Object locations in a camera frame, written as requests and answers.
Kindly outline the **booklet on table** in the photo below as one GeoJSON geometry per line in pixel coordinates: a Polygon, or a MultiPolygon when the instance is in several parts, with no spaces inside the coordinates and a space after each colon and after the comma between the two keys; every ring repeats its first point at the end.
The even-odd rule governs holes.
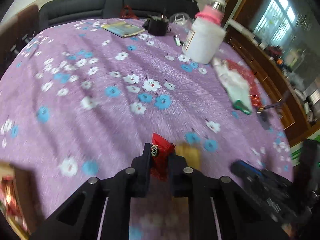
{"type": "Polygon", "coordinates": [[[119,21],[112,24],[102,24],[101,27],[121,38],[136,36],[145,31],[144,28],[126,23],[124,21],[119,21]]]}

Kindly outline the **white and green glove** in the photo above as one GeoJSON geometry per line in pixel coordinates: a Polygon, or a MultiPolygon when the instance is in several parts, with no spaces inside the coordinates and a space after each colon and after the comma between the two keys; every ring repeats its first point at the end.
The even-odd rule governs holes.
{"type": "Polygon", "coordinates": [[[214,57],[212,65],[216,71],[218,80],[228,94],[233,108],[247,115],[251,115],[253,107],[248,96],[249,87],[246,80],[244,80],[236,70],[230,70],[226,60],[214,57]]]}

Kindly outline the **long yellow biscuit packet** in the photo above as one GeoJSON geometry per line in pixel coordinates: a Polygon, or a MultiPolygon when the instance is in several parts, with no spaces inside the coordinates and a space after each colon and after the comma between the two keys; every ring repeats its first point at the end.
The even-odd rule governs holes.
{"type": "Polygon", "coordinates": [[[175,146],[175,153],[184,157],[188,166],[201,170],[201,151],[198,147],[180,143],[175,146]]]}

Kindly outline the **black phone stand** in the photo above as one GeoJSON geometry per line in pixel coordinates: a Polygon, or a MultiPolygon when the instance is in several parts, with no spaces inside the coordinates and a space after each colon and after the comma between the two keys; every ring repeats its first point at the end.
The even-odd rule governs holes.
{"type": "Polygon", "coordinates": [[[264,130],[269,130],[271,127],[270,123],[270,117],[271,117],[271,111],[274,110],[277,113],[281,112],[282,106],[284,103],[286,103],[287,98],[291,92],[287,90],[279,99],[277,102],[269,104],[269,105],[262,105],[261,107],[257,108],[256,115],[258,118],[258,121],[260,122],[262,128],[264,130]]]}

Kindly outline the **purple floral tablecloth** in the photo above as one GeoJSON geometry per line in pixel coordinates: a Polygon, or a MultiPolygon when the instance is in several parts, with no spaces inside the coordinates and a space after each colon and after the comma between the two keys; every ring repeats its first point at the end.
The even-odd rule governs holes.
{"type": "MultiPolygon", "coordinates": [[[[234,109],[212,60],[192,61],[173,39],[185,31],[121,38],[83,20],[41,31],[1,78],[1,162],[29,172],[37,229],[91,177],[130,167],[157,133],[201,151],[205,176],[241,187],[230,165],[242,160],[291,180],[287,139],[274,110],[264,130],[234,109]]],[[[188,199],[169,177],[150,173],[131,198],[129,239],[190,239],[188,199]]]]}

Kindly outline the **wooden cabinet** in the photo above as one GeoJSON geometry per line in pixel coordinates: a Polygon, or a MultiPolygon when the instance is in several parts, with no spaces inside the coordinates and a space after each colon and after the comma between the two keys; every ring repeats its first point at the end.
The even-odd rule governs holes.
{"type": "Polygon", "coordinates": [[[248,64],[291,146],[319,133],[319,7],[314,0],[227,0],[225,41],[248,64]]]}

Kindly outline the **cardboard box tray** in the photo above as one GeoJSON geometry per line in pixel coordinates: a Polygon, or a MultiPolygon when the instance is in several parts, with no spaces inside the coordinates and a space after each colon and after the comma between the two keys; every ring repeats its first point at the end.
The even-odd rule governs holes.
{"type": "Polygon", "coordinates": [[[5,162],[1,162],[1,213],[20,239],[29,239],[37,229],[30,174],[5,162]]]}

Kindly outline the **black small box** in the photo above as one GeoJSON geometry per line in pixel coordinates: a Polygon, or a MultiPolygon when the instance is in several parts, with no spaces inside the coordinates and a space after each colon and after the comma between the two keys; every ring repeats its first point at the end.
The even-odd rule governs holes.
{"type": "Polygon", "coordinates": [[[151,16],[146,20],[142,27],[153,36],[165,36],[169,33],[169,20],[164,15],[151,16]]]}

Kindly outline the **black sofa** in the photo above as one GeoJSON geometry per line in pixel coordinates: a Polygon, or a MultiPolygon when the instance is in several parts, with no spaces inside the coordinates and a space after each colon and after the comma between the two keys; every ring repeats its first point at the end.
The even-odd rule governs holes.
{"type": "Polygon", "coordinates": [[[139,18],[184,12],[193,18],[200,10],[195,0],[53,0],[39,10],[39,29],[79,20],[120,18],[129,6],[139,18]]]}

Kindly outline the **small red candy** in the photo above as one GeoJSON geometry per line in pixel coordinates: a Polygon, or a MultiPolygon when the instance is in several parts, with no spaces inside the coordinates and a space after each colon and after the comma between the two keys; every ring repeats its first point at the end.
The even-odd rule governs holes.
{"type": "Polygon", "coordinates": [[[151,171],[150,173],[161,181],[168,178],[168,157],[174,153],[175,145],[157,133],[152,134],[151,171]]]}

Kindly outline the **pink sleeved glass bottle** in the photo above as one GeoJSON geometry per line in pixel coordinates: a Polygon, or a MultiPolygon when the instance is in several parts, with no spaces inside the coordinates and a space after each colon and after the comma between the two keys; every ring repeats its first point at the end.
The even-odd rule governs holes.
{"type": "Polygon", "coordinates": [[[205,5],[203,10],[195,15],[195,18],[221,25],[226,5],[227,3],[224,0],[212,0],[210,4],[205,5]]]}

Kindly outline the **white plastic jar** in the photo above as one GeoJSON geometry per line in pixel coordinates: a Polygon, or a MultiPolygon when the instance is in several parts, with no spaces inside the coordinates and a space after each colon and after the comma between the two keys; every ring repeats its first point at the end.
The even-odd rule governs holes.
{"type": "Polygon", "coordinates": [[[226,31],[219,25],[198,17],[185,38],[182,51],[192,61],[208,64],[219,49],[225,35],[226,31]]]}

